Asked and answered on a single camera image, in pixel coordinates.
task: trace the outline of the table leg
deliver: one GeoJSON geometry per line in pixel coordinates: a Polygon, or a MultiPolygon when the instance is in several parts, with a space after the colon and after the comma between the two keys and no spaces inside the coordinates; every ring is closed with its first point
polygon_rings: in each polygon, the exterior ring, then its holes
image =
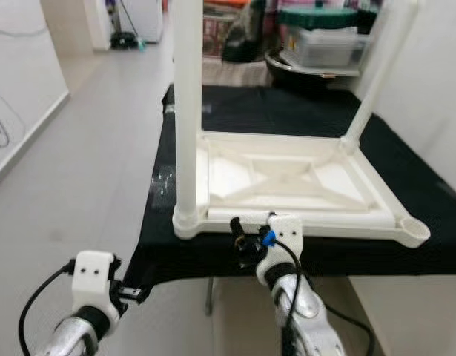
{"type": "Polygon", "coordinates": [[[214,277],[208,278],[208,289],[206,290],[205,315],[207,317],[213,314],[213,281],[214,277]]]}

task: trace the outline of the black cloth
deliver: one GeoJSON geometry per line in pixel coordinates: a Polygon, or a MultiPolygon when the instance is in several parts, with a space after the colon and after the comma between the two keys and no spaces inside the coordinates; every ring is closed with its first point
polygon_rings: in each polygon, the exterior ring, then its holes
{"type": "MultiPolygon", "coordinates": [[[[172,87],[164,103],[173,102],[172,87]]],[[[202,126],[207,131],[338,137],[359,104],[348,92],[307,98],[276,88],[204,87],[202,126]]],[[[174,115],[164,116],[139,244],[125,284],[150,290],[186,277],[253,274],[252,268],[239,268],[230,234],[204,233],[182,241],[173,233],[174,115]]],[[[304,237],[303,267],[328,276],[456,274],[456,193],[377,116],[365,129],[361,150],[432,236],[417,249],[393,241],[304,237]]]]}

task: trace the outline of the green lid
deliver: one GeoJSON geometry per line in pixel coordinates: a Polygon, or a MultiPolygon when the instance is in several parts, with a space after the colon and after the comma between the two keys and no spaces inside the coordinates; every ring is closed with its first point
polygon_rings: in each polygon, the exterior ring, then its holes
{"type": "Polygon", "coordinates": [[[357,11],[350,8],[298,7],[290,6],[279,13],[280,24],[302,27],[337,29],[357,24],[357,11]]]}

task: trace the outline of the plastic storage container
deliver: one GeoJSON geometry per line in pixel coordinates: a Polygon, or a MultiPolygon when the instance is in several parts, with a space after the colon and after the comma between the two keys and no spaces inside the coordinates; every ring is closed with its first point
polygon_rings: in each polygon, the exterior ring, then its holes
{"type": "Polygon", "coordinates": [[[357,70],[370,41],[370,36],[347,29],[329,33],[289,27],[282,58],[302,67],[357,70]]]}

